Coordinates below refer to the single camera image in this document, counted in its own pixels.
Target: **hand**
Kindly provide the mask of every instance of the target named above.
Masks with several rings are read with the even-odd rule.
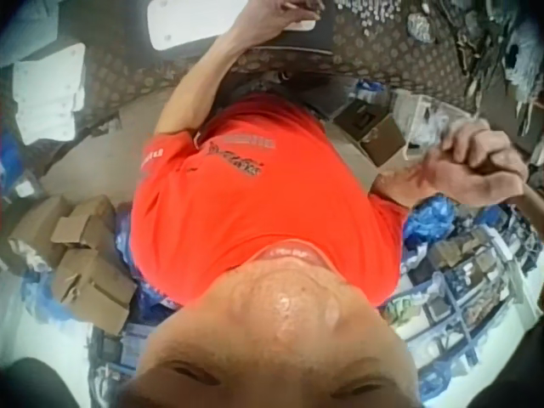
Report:
[[[451,132],[428,152],[422,170],[434,189],[470,207],[521,196],[528,175],[508,136],[492,132],[484,121]]]
[[[321,0],[248,0],[228,34],[237,45],[254,47],[279,36],[291,23],[319,20],[323,8]]]

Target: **printed logo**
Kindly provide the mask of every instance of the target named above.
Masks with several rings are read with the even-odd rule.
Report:
[[[244,159],[233,151],[221,150],[213,142],[210,142],[210,149],[207,154],[221,156],[232,166],[253,177],[258,176],[263,171],[264,163],[259,163],[253,159]]]

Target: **blue plastic bag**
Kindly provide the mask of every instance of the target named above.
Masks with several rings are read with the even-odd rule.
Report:
[[[25,170],[20,158],[19,147],[13,136],[2,131],[0,140],[0,187],[1,191],[9,191],[15,181],[23,175]]]
[[[405,222],[403,237],[406,248],[443,240],[454,229],[456,210],[453,202],[443,195],[436,195],[416,207]]]
[[[127,264],[130,275],[138,283],[135,296],[138,304],[139,322],[157,325],[170,317],[174,311],[178,310],[179,305],[146,282],[134,264],[133,254],[130,249],[130,220],[130,206],[117,209],[116,248],[122,255],[125,264]]]
[[[20,298],[26,311],[45,324],[74,320],[70,310],[53,297],[52,280],[51,272],[38,273],[30,269],[25,272],[20,286]]]

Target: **brown cardboard box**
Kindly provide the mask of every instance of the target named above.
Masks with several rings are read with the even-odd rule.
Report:
[[[382,106],[368,105],[357,99],[334,122],[377,167],[405,146],[405,139],[393,116]]]
[[[119,265],[120,262],[115,236],[102,220],[94,215],[81,213],[61,218],[51,235],[51,241],[65,244],[69,248],[94,249],[111,263]]]
[[[453,268],[461,262],[462,255],[459,246],[455,242],[441,241],[431,246],[428,258],[435,268],[441,269],[446,266]]]
[[[72,211],[72,205],[62,195],[49,197],[35,205],[20,220],[9,236],[14,247],[24,242],[54,269],[62,259],[66,248],[51,241],[51,235],[61,217]]]
[[[51,291],[78,318],[118,334],[128,317],[136,285],[92,249],[70,249],[62,258]]]
[[[116,232],[116,210],[106,195],[98,195],[76,205],[71,217],[94,215],[100,218],[108,230]]]

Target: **white wall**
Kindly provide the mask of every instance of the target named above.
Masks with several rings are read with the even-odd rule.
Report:
[[[0,364],[24,357],[43,361],[57,371],[82,408],[90,407],[87,335],[91,325],[38,323],[20,301],[19,287],[20,278],[0,273]]]

